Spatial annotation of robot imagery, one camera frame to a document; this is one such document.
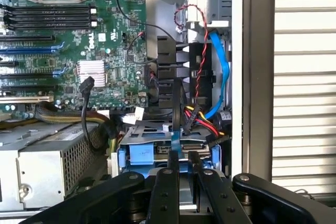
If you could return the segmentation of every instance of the screw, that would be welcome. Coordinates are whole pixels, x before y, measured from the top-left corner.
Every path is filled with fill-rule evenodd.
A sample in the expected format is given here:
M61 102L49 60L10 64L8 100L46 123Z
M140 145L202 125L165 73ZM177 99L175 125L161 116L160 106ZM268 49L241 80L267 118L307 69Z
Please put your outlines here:
M213 174L213 171L212 171L212 170L205 170L205 171L204 171L204 174L205 174L205 175L212 175L212 174Z
M163 171L163 173L164 173L164 174L172 174L173 171L170 170L170 169L166 169L166 170Z
M246 176L246 175L241 175L239 177L239 179L242 180L242 181L248 181L248 180L250 180L250 178L248 176Z

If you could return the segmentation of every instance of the green circuit board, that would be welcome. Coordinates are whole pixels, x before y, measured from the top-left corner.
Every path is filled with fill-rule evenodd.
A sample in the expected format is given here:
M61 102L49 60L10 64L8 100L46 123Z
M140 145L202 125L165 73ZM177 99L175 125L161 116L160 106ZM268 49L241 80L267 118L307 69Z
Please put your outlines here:
M0 4L8 7L55 6L33 3L30 0L0 0ZM132 19L145 22L145 0L120 0L120 5ZM145 36L136 40L129 56L126 56L130 41L144 31L145 27L125 19L117 8L116 0L86 0L56 6L90 7L91 14L95 17L95 27L10 30L2 22L0 33L3 37L54 36L55 41L0 42L2 49L18 49L16 54L0 52L0 88L7 87L7 92L0 93L0 112L11 113L14 118L27 117L34 109L34 102L24 103L20 100L24 97L49 97L55 105L65 110L79 109L82 97L78 88L88 72L97 74L96 83L99 84L91 92L90 107L102 110L118 106L147 106L146 68L132 62L145 60ZM39 51L41 48L55 49L53 53L44 53ZM33 52L25 53L23 49ZM16 62L16 65L1 66L1 62ZM48 90L44 88L47 86L55 88ZM22 89L11 91L8 87Z

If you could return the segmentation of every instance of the heatsink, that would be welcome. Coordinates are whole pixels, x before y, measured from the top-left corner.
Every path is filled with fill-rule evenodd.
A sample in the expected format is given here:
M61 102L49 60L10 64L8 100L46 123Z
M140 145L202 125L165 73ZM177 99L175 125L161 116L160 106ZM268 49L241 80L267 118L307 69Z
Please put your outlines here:
M80 83L91 76L95 80L95 87L103 88L106 85L104 61L102 60L80 60L77 64L77 72Z

